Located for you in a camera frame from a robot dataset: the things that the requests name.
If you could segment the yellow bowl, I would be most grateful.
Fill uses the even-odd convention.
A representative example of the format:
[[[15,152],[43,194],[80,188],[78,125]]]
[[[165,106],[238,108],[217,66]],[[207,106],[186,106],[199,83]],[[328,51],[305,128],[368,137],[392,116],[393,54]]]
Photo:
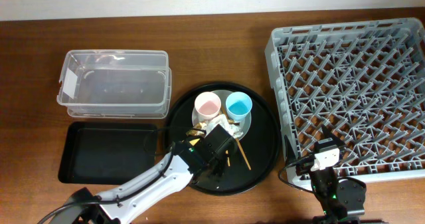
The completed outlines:
[[[189,143],[190,145],[195,146],[200,140],[201,140],[200,138],[196,138],[196,139],[190,140]]]

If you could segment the pink cup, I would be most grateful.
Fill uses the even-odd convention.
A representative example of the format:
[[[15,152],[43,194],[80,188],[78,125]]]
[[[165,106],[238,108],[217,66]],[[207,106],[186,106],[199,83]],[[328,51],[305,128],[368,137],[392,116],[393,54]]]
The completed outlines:
[[[221,100],[214,92],[202,92],[195,98],[195,113],[198,120],[212,120],[221,109]]]

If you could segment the round black tray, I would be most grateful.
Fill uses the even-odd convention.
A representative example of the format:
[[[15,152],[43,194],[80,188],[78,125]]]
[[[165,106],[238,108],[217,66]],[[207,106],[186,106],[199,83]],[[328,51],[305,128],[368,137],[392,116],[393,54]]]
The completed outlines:
[[[166,126],[192,126],[198,94],[208,91],[243,92],[252,100],[251,124],[240,141],[246,159],[237,151],[225,165],[222,176],[200,177],[189,186],[209,195],[235,195],[252,189],[273,170],[282,149],[280,126],[268,103],[253,90],[232,82],[210,82],[188,91],[173,105]]]

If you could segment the gold foil wrapper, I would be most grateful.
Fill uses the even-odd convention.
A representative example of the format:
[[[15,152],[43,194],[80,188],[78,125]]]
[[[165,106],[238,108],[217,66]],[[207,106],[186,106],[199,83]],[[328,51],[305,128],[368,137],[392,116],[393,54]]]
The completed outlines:
[[[199,122],[198,124],[195,124],[195,126],[191,128],[189,131],[187,131],[186,135],[187,136],[205,136],[207,134],[206,127],[207,127],[206,122]]]

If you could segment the grey dishwasher rack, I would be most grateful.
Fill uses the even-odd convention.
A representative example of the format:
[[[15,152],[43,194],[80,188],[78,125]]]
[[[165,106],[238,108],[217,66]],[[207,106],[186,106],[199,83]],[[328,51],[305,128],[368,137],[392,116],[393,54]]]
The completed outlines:
[[[416,18],[281,27],[265,48],[287,162],[328,127],[338,176],[424,177],[424,25]]]

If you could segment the grey round plate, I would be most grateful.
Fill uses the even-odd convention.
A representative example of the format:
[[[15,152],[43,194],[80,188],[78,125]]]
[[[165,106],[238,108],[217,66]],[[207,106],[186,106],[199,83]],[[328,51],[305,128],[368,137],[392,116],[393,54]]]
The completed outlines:
[[[220,98],[221,102],[224,102],[225,99],[232,94],[232,91],[229,90],[214,90],[213,91],[215,94],[218,95],[218,97]],[[247,117],[245,117],[245,119],[241,120],[240,122],[235,123],[235,126],[238,126],[240,128],[240,131],[238,132],[239,135],[239,140],[243,139],[243,137],[245,137],[245,135],[248,133],[249,129],[250,129],[250,125],[251,125],[251,120],[252,120],[252,116],[251,113],[249,113],[247,115]],[[192,121],[192,125],[196,125],[199,122],[203,122],[204,120],[197,114],[197,111],[195,110],[195,108],[192,111],[192,115],[191,115],[191,121]]]

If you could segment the white napkin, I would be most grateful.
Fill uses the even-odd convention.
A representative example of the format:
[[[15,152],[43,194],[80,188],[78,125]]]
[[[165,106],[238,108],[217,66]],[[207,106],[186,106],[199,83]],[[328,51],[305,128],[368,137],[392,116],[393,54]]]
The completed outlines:
[[[242,128],[240,128],[236,124],[230,124],[224,114],[220,114],[212,120],[209,120],[203,130],[205,130],[208,134],[217,126],[221,126],[222,128],[224,128],[224,130],[228,132],[233,138],[241,138],[244,134]]]

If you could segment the black rectangular tray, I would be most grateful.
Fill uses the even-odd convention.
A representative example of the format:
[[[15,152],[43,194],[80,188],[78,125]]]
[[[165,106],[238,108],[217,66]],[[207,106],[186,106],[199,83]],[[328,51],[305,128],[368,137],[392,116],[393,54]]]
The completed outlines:
[[[154,124],[74,122],[58,171],[62,183],[121,185],[152,168]]]

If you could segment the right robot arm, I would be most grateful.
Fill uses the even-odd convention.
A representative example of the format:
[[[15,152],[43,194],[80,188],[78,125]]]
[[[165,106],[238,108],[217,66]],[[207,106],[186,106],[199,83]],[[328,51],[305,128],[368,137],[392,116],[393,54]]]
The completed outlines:
[[[365,213],[366,184],[352,177],[337,177],[334,167],[342,159],[345,142],[326,126],[321,130],[324,139],[314,144],[313,164],[307,168],[312,192],[323,210],[313,222],[359,223]]]

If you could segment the clear plastic bin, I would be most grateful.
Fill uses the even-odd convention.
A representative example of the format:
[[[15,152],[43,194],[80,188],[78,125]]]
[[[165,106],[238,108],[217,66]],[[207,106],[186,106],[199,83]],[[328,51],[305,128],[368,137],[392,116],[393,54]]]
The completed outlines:
[[[163,119],[172,74],[165,51],[71,50],[56,96],[75,118]]]

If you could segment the blue cup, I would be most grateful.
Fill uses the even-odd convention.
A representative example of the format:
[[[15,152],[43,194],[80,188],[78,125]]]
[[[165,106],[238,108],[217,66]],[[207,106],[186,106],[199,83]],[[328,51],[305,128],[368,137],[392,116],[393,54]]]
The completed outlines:
[[[252,99],[244,92],[233,92],[226,98],[226,113],[231,120],[240,122],[250,113]]]

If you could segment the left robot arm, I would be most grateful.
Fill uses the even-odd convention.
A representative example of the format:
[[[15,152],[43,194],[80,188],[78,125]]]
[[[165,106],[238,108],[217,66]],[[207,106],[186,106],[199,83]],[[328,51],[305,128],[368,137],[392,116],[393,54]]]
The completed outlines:
[[[175,142],[170,152],[146,172],[97,195],[82,188],[39,222],[131,223],[157,202],[186,188],[194,178],[225,164],[235,147],[236,140],[231,136],[209,136],[195,145],[188,140]]]

